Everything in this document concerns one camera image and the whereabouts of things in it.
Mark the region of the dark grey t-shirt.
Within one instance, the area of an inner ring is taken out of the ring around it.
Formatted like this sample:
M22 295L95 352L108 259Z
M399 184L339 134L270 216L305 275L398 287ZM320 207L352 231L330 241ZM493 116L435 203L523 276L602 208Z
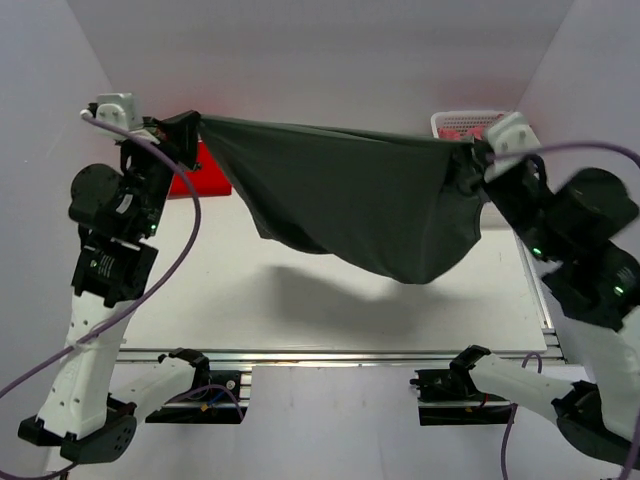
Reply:
M209 115L198 131L264 239L404 284L432 282L480 239L467 143Z

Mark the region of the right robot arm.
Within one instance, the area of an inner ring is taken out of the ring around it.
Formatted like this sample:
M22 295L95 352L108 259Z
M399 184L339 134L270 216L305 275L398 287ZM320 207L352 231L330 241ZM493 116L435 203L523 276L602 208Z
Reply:
M472 345L450 364L453 390L497 395L553 423L581 453L639 466L639 263L615 245L638 205L623 181L599 168L547 184L543 149L489 153L482 186L532 256L569 320L588 379L549 378Z

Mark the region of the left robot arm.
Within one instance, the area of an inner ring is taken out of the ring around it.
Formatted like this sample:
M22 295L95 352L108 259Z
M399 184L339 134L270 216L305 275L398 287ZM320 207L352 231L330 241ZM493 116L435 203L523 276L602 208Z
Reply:
M145 118L140 129L87 109L83 118L116 137L120 165L92 164L70 187L70 219L80 253L71 286L72 316L59 372L39 412L19 426L21 439L56 447L76 465L120 458L138 424L165 401L199 399L211 387L204 356L179 349L119 393L109 390L127 325L156 290L148 281L158 229L175 175L197 164L200 116L190 111L166 120Z

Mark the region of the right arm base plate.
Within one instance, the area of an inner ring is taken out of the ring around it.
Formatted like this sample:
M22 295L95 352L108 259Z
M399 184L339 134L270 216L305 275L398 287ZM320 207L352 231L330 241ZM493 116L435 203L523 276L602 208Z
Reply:
M409 385L417 394L421 426L506 425L511 415L507 400L467 390L447 369L416 370Z

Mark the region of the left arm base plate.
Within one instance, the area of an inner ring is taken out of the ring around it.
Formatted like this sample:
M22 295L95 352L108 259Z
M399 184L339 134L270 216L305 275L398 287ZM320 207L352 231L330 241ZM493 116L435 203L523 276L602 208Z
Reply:
M199 380L197 387L213 385L207 390L186 397L178 402L168 403L149 415L148 424L182 425L238 425L242 418L234 400L219 385L228 389L236 399L242 414L247 413L252 368L241 364L211 363L208 376Z

